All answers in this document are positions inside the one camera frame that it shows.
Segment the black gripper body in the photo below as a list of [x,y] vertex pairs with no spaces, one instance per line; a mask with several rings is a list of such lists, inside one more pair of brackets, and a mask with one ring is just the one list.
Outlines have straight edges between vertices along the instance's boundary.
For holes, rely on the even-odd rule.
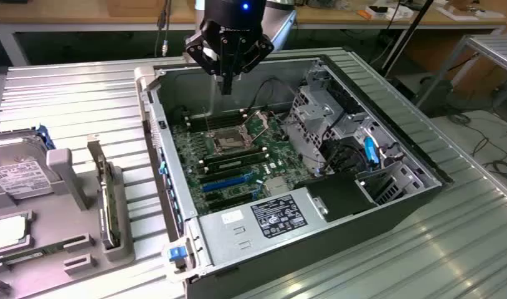
[[261,21],[265,0],[204,0],[201,35],[216,38],[224,29],[262,35]]

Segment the Nvidia graphics card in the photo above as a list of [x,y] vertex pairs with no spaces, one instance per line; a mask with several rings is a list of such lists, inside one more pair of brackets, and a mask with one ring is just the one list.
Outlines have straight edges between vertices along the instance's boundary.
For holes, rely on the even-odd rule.
[[120,226],[116,209],[116,175],[113,165],[108,162],[96,135],[86,137],[86,149],[89,150],[98,181],[98,224],[100,241],[106,250],[120,246]]

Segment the metal socket cover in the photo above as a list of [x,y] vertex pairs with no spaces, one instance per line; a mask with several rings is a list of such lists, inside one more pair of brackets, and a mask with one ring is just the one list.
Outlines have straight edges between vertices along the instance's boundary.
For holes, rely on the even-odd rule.
[[253,142],[261,137],[268,129],[268,117],[260,110],[256,110],[237,126],[237,131],[242,139],[244,146],[252,146]]

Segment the perforated metal drive cage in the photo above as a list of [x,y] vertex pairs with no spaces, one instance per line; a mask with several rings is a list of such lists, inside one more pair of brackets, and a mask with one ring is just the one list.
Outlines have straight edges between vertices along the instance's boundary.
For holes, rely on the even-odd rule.
[[288,118],[291,141],[305,153],[317,155],[323,142],[353,134],[367,113],[349,113],[327,90],[304,85],[299,87]]

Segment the orange and white box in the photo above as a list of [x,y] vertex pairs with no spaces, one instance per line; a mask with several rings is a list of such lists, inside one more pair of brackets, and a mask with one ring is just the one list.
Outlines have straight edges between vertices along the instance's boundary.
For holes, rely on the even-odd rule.
[[409,19],[413,16],[413,10],[403,5],[393,7],[367,6],[364,9],[357,10],[356,13],[367,20],[384,19],[396,21],[399,19]]

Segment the black installed RAM stick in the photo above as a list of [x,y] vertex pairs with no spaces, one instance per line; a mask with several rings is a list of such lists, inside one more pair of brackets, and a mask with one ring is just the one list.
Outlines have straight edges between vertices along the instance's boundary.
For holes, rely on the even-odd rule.
[[222,171],[258,164],[269,158],[268,150],[254,148],[245,151],[234,152],[201,160],[201,170],[204,174],[214,174]]

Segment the small silver chipset heatsink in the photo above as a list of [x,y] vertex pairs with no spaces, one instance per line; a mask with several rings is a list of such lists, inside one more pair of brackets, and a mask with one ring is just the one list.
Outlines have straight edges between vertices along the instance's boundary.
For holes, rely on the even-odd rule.
[[288,184],[282,177],[274,177],[264,182],[264,187],[268,193],[280,194],[289,191]]

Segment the black plastic shroud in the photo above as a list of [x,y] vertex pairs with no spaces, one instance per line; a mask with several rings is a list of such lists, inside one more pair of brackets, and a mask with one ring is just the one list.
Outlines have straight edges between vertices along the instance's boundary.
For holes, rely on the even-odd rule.
[[312,199],[320,200],[324,218],[331,222],[376,207],[355,180],[349,173],[335,173],[296,183],[293,189],[304,187]]

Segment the white paper stack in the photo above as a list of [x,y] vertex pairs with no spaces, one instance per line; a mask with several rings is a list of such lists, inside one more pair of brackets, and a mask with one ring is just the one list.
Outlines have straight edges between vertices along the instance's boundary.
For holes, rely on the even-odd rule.
[[455,21],[477,21],[479,18],[476,17],[473,11],[461,11],[453,6],[440,6],[435,8],[443,15],[447,16],[447,18],[455,20]]

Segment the silver hard disk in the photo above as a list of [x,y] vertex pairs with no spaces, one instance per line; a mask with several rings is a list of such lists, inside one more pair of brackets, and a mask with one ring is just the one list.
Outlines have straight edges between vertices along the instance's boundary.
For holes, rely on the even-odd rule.
[[48,151],[30,128],[0,131],[0,193],[20,200],[52,192],[60,177],[46,166]]

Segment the blue case latch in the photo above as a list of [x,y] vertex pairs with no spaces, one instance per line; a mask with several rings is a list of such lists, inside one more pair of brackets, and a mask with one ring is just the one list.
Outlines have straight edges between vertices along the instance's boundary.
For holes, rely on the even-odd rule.
[[164,252],[169,262],[174,262],[188,257],[188,250],[184,245],[170,247]]

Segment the open black PC case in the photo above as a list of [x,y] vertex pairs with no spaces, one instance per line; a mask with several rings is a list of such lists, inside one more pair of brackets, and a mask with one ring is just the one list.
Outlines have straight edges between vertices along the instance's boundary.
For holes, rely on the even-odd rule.
[[[265,60],[236,82],[232,93],[222,95],[217,83],[193,64],[138,67],[134,70],[137,100],[153,177],[161,205],[168,244],[161,253],[166,277],[182,284],[188,299],[226,299],[261,286],[301,267],[372,240],[391,231],[451,182],[417,143],[403,132],[379,105],[381,98],[395,100],[396,91],[371,66],[352,52],[320,50],[289,52]],[[365,112],[367,118],[353,134],[321,143],[317,155],[295,149],[319,160],[312,177],[328,174],[375,171],[403,162],[424,181],[428,189],[356,215],[328,222],[324,229],[273,251],[222,268],[210,264],[193,200],[186,194],[170,128],[182,114],[204,117],[238,110],[270,110],[289,120],[289,110],[299,87],[324,89],[349,112]],[[371,164],[364,153],[364,138],[377,146],[380,164]],[[166,174],[160,175],[160,162]],[[184,245],[188,257],[169,262],[165,250]]]

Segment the silver CPU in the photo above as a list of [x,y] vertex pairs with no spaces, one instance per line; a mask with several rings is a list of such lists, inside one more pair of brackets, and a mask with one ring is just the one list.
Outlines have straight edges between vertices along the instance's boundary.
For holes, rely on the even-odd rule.
[[25,216],[0,219],[0,249],[18,244],[25,239],[26,227]]

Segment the grey parts rack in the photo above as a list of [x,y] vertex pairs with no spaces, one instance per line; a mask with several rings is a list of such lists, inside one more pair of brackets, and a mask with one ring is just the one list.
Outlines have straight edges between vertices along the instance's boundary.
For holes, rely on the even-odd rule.
[[16,200],[0,193],[0,219],[25,216],[26,236],[0,250],[37,248],[64,242],[64,251],[13,265],[0,263],[0,299],[24,299],[133,261],[133,241],[126,211],[122,170],[116,175],[116,209],[120,246],[106,250],[100,241],[98,181],[96,165],[84,173],[72,167],[68,149],[49,150],[46,166],[60,180],[49,194]]

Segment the green RAM stick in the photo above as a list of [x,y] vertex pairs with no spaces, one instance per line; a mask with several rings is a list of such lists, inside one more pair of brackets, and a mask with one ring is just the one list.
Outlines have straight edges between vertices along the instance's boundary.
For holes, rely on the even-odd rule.
[[64,242],[57,242],[37,248],[0,250],[0,263],[13,265],[46,255],[64,251]]

